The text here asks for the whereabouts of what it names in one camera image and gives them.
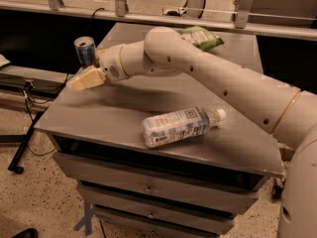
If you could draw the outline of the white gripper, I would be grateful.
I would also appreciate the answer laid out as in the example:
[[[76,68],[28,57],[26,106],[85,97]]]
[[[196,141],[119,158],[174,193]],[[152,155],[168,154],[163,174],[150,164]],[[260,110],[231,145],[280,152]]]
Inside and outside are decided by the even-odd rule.
[[[129,76],[123,69],[121,63],[121,51],[123,45],[117,45],[108,49],[98,51],[99,64],[101,68],[90,66],[69,81],[69,87],[75,91],[81,91],[102,85],[106,77],[109,81],[128,79]]]

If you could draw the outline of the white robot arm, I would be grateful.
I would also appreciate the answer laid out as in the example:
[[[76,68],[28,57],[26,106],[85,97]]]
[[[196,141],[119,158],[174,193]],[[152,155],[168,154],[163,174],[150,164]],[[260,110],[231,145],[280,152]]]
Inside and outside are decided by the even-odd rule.
[[[98,53],[67,84],[74,90],[135,75],[184,72],[295,153],[287,170],[276,238],[317,237],[317,95],[196,48],[178,31],[156,27],[137,43]]]

